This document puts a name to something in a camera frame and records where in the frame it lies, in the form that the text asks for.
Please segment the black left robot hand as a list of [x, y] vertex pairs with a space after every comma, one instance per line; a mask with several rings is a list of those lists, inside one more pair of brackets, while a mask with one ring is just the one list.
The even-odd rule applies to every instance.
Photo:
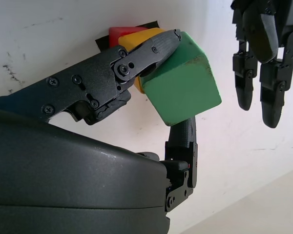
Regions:
[[238, 104], [250, 109], [259, 75], [263, 122], [276, 128], [293, 75], [293, 0], [234, 0], [231, 8], [239, 42], [232, 58]]

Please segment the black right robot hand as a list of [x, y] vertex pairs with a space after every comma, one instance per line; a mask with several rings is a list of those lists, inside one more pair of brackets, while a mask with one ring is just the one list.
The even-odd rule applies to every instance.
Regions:
[[170, 128], [165, 159], [50, 125], [93, 125], [126, 105], [139, 75], [163, 64], [178, 29], [128, 52], [115, 46], [0, 97], [0, 234], [166, 234], [197, 177], [196, 121]]

